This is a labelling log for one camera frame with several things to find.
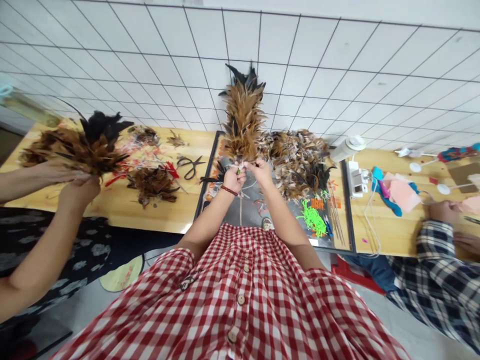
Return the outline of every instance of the checkered dress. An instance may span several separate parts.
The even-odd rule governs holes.
[[[303,271],[272,230],[224,224],[174,249],[54,359],[408,359],[344,280]]]
[[[424,221],[418,259],[388,256],[400,289],[386,297],[480,355],[480,265],[456,259],[453,239],[449,223]]]

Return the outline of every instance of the grid tile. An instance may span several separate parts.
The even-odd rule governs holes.
[[[6,0],[0,82],[61,115],[215,131],[230,64],[266,82],[266,129],[441,150],[480,140],[480,32],[132,1]]]

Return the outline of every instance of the colorful yarn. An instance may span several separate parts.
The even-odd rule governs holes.
[[[308,200],[302,200],[301,203],[303,205],[303,211],[301,212],[303,216],[297,216],[296,218],[302,218],[307,229],[314,230],[317,234],[320,234],[320,236],[325,235],[327,233],[327,226],[319,215],[319,212],[307,205]]]

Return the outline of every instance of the scissors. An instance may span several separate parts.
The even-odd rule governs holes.
[[[200,155],[200,157],[197,160],[192,161],[188,157],[182,156],[176,162],[177,167],[182,167],[182,166],[185,166],[185,165],[191,165],[192,166],[192,168],[183,177],[185,180],[193,179],[195,177],[195,175],[197,174],[196,166],[200,165],[200,164],[205,164],[205,161],[200,161],[201,158],[202,158],[202,156]]]

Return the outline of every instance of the beaded bracelet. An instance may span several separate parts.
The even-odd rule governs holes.
[[[235,196],[238,196],[238,195],[239,195],[238,192],[235,192],[235,191],[233,191],[233,190],[230,190],[228,187],[223,186],[223,185],[220,186],[220,189],[226,190],[226,191],[228,191],[230,194],[233,194],[233,195],[235,195]]]

